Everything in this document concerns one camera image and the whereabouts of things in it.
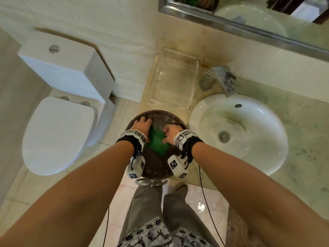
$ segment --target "round tray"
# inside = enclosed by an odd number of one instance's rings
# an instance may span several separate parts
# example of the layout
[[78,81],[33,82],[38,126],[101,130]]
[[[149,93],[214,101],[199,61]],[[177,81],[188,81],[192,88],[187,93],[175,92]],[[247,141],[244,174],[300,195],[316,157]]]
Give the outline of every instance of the round tray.
[[[176,124],[180,125],[183,130],[187,129],[183,121],[176,115],[163,110],[151,110],[136,116],[132,121],[130,121],[126,130],[129,130],[133,126],[135,120],[140,120],[143,116],[146,120],[151,119],[152,126],[160,130],[163,130],[167,124]],[[177,147],[170,145],[165,155],[161,157],[145,145],[143,152],[141,153],[141,155],[145,158],[145,166],[142,177],[149,179],[163,179],[173,176],[167,161],[171,155],[179,156],[180,154],[181,151]]]

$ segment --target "mirror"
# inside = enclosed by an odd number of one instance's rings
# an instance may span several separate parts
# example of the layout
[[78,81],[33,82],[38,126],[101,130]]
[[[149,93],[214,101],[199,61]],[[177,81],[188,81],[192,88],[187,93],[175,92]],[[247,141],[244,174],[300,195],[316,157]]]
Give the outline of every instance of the mirror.
[[159,0],[159,11],[329,61],[329,0]]

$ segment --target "clear plastic box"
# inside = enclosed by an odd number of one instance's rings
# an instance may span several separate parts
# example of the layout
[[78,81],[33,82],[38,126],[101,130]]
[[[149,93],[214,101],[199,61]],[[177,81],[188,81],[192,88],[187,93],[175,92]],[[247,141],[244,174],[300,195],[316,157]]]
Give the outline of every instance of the clear plastic box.
[[189,109],[195,97],[201,64],[200,58],[162,49],[147,93],[151,105]]

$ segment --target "white sink basin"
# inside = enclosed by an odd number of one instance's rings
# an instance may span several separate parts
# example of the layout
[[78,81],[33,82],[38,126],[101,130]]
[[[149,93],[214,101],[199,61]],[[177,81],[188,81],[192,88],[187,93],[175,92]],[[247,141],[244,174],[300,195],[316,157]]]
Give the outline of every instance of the white sink basin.
[[188,128],[208,145],[267,175],[276,172],[287,157],[288,139],[280,119],[267,105],[244,95],[226,98],[221,93],[201,100]]
[[263,10],[253,7],[251,5],[230,5],[216,10],[215,16],[220,16],[226,19],[235,20],[237,16],[240,16],[245,20],[245,24],[260,28],[266,31],[270,31],[281,36],[286,36],[285,29],[275,20],[271,15]]

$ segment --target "gray pants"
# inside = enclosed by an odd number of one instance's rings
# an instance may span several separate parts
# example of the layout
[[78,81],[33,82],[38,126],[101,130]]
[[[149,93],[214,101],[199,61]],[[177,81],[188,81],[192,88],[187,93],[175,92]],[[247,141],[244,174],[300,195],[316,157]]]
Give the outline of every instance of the gray pants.
[[214,247],[219,247],[207,227],[195,211],[179,194],[167,194],[161,211],[162,186],[139,186],[131,200],[130,207],[120,234],[120,241],[137,227],[160,217],[172,237],[180,227],[203,237]]

